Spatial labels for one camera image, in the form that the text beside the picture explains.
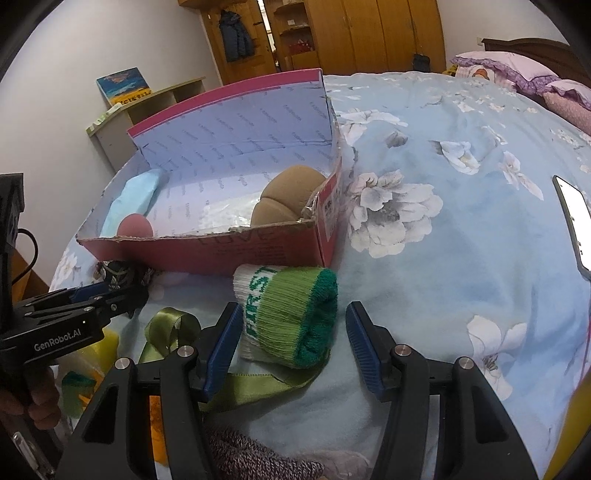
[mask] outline cable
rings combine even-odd
[[[19,273],[17,277],[12,281],[12,285],[14,285],[17,281],[19,281],[33,269],[33,266],[35,266],[35,263],[37,263],[37,258],[39,257],[39,245],[37,245],[37,240],[35,240],[35,236],[26,228],[19,228],[17,231],[18,233],[24,233],[24,235],[28,236],[31,239],[31,242],[33,242],[33,247],[35,247],[35,254],[33,255],[33,260],[31,261],[31,263],[29,263],[25,270]]]

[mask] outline human hand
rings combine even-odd
[[[0,386],[0,411],[9,415],[26,413],[39,430],[52,429],[61,417],[57,406],[60,395],[54,383],[53,373],[48,368],[30,372],[26,377],[33,403],[25,408],[12,393]]]

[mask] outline green ribbon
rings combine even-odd
[[[194,315],[166,307],[160,310],[145,328],[146,345],[139,362],[162,360],[170,352],[183,345],[191,345],[201,332]],[[297,390],[312,382],[328,360],[307,369],[291,369],[277,365],[275,374],[226,375],[221,390],[207,404],[200,404],[201,411],[220,412],[237,408],[265,398]]]

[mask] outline hanging coat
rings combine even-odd
[[[255,54],[252,38],[240,20],[240,15],[222,10],[219,26],[228,62],[252,57]]]

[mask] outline phone screen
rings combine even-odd
[[[583,194],[560,177],[554,177],[554,186],[569,226],[579,270],[591,279],[591,215],[587,204]]]

